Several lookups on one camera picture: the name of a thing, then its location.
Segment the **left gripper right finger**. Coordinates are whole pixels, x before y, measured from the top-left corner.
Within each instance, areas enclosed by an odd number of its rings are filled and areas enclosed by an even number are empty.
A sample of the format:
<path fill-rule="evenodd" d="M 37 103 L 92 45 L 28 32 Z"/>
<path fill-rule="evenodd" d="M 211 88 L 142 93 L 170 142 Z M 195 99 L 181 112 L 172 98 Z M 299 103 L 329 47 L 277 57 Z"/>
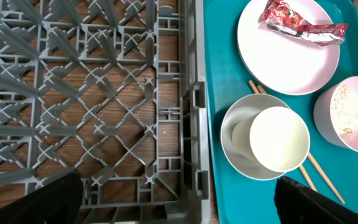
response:
<path fill-rule="evenodd" d="M 274 202 L 281 224 L 358 224 L 358 214 L 296 180 L 277 180 Z"/>

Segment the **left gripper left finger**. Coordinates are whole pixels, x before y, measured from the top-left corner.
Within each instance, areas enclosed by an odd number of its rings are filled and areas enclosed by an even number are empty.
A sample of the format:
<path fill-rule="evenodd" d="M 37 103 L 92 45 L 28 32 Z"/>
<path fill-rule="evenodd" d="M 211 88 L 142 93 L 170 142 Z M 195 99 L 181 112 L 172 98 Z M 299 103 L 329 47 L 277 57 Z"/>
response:
<path fill-rule="evenodd" d="M 74 223 L 82 204 L 83 184 L 71 172 L 0 208 L 0 224 Z"/>

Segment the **grey shallow bowl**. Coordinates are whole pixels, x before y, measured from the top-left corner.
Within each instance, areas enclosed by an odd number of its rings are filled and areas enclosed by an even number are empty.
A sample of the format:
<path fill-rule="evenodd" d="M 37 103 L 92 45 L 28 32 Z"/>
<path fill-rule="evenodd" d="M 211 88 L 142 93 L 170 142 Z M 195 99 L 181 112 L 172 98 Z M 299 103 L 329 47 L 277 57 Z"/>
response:
<path fill-rule="evenodd" d="M 250 146 L 250 127 L 263 110 L 288 105 L 275 96 L 252 94 L 237 100 L 226 112 L 220 130 L 223 152 L 238 173 L 254 180 L 272 180 L 284 175 L 263 166 Z"/>

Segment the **red snack wrapper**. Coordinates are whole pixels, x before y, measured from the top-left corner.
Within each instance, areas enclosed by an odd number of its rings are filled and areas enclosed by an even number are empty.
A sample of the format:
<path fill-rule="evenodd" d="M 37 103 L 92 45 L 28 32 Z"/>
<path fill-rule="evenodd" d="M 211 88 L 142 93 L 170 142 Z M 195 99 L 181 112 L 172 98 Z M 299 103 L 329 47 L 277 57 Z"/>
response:
<path fill-rule="evenodd" d="M 347 24 L 311 24 L 283 0 L 267 1 L 259 22 L 275 32 L 313 42 L 321 47 L 341 45 L 345 41 L 348 27 Z"/>

